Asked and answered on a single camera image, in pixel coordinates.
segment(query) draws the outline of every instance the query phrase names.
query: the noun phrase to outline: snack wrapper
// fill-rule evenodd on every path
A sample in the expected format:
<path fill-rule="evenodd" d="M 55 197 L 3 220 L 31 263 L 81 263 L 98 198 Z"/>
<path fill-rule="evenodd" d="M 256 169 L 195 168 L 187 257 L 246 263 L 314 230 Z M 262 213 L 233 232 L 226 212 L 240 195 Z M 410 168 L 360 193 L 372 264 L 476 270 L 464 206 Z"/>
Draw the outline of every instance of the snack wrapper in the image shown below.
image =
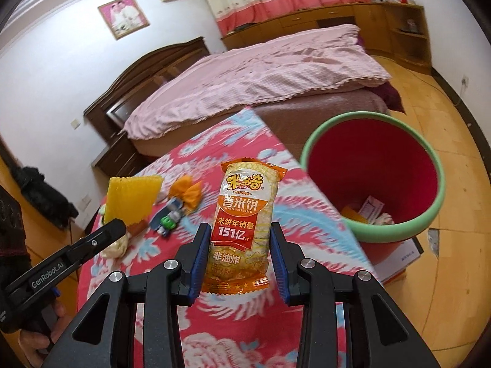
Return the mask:
<path fill-rule="evenodd" d="M 250 158 L 222 163 L 222 169 L 202 290 L 239 294 L 265 289 L 273 202 L 286 169 Z"/>

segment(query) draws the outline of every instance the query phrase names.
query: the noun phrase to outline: electrical cord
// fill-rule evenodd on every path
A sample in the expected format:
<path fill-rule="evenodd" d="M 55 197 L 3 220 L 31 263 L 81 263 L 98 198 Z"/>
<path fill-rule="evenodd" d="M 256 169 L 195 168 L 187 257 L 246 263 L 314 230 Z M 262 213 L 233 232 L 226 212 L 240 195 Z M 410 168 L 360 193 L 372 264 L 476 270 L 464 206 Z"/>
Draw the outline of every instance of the electrical cord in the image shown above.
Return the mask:
<path fill-rule="evenodd" d="M 73 245 L 72 220 L 68 220 L 68 229 L 70 230 L 70 244 Z"/>
<path fill-rule="evenodd" d="M 392 62 L 397 63 L 396 61 L 394 61 L 394 60 L 393 60 L 393 59 L 391 59 L 391 58 L 383 57 L 383 56 L 381 56 L 381 55 L 376 55 L 376 56 L 377 56 L 377 57 L 379 57 L 379 58 L 384 58 L 384 59 L 386 59 L 386 60 L 389 60 L 389 61 L 392 61 Z M 442 95 L 443 95 L 443 96 L 444 96 L 444 97 L 445 97 L 447 100 L 449 100 L 449 101 L 450 101 L 450 103 L 451 103 L 453 106 L 457 107 L 457 106 L 459 106 L 459 105 L 460 105 L 460 103 L 461 103 L 461 102 L 463 102 L 463 101 L 462 101 L 461 96 L 459 95 L 459 96 L 458 96 L 458 97 L 459 97 L 459 101 L 457 102 L 457 104 L 454 104 L 454 103 L 453 103 L 453 101 L 452 101 L 452 100 L 451 100 L 451 99 L 448 97 L 448 95 L 447 95 L 445 92 L 443 92 L 442 90 L 440 90 L 438 87 L 436 87 L 435 85 L 433 85 L 433 84 L 431 84 L 431 83 L 428 83 L 426 80 L 422 79 L 421 77 L 419 77 L 418 75 L 416 75 L 416 73 L 414 73 L 413 71 L 410 71 L 410 70 L 409 70 L 409 69 L 407 69 L 406 67 L 405 67 L 404 69 L 406 69 L 406 71 L 408 71 L 409 73 L 411 73 L 411 75 L 413 75 L 413 76 L 414 76 L 414 77 L 416 77 L 417 79 L 421 80 L 423 83 L 426 83 L 426 84 L 428 84 L 430 87 L 433 87 L 435 90 L 437 90 L 437 91 L 438 91 L 440 94 L 442 94 Z"/>

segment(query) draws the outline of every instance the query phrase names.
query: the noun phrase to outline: pink duvet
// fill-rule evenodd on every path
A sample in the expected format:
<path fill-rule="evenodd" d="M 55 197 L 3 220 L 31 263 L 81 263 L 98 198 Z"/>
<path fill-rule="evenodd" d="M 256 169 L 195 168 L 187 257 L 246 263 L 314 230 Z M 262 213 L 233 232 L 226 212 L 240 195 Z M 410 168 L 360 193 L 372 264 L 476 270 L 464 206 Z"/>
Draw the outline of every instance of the pink duvet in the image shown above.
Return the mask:
<path fill-rule="evenodd" d="M 357 45 L 358 32 L 308 30 L 205 57 L 137 107 L 124 130 L 148 140 L 245 105 L 377 87 L 390 75 Z"/>

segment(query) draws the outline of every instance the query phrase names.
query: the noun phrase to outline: white wall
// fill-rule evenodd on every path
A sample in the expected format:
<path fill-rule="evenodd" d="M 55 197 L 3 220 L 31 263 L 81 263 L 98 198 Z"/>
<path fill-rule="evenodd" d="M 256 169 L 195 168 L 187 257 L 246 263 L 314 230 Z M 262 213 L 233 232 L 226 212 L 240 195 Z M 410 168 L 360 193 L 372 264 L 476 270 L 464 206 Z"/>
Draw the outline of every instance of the white wall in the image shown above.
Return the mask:
<path fill-rule="evenodd" d="M 132 62 L 157 48 L 205 38 L 211 52 L 225 50 L 205 0 L 137 0 L 150 26 L 118 41 L 97 7 L 111 0 L 78 0 L 35 25 L 0 51 L 0 131 L 24 165 L 75 205 L 85 227 L 106 192 L 107 179 L 90 163 L 106 146 L 83 111 Z M 82 125 L 73 130 L 70 123 Z"/>
<path fill-rule="evenodd" d="M 491 142 L 491 45 L 462 0 L 416 0 L 424 5 L 433 67 L 459 93 Z"/>

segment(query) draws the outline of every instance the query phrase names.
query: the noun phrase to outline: corner shelf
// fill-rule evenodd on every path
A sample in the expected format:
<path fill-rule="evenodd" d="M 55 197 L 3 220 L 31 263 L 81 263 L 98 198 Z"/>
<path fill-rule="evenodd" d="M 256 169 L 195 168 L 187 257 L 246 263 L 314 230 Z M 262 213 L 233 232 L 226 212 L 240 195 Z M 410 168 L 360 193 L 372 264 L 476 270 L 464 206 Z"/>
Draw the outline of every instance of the corner shelf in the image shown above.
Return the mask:
<path fill-rule="evenodd" d="M 431 50 L 424 8 L 418 5 L 386 4 L 385 14 L 396 62 L 420 73 L 431 73 Z M 421 34 L 404 32 L 413 21 Z"/>
<path fill-rule="evenodd" d="M 399 30 L 399 29 L 390 29 L 390 30 L 392 32 L 394 32 L 394 33 L 397 33 L 397 34 L 400 34 L 400 35 L 403 35 L 403 36 L 417 37 L 419 39 L 425 39 L 425 40 L 428 39 L 428 37 L 426 37 L 423 34 L 419 34 L 419 33 L 403 32 L 402 30 Z"/>

